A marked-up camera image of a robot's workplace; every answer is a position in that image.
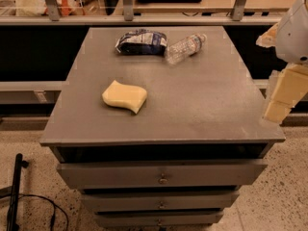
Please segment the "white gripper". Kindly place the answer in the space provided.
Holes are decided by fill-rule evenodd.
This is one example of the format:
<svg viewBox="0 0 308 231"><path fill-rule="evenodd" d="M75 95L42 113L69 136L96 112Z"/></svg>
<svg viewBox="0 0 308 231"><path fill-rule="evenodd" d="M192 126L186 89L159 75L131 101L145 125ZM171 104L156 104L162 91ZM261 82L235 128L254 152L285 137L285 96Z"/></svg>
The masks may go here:
<svg viewBox="0 0 308 231"><path fill-rule="evenodd" d="M295 0L279 24L259 36L256 44L275 46L276 56L287 62L269 77L263 118L280 124L308 93L308 0Z"/></svg>

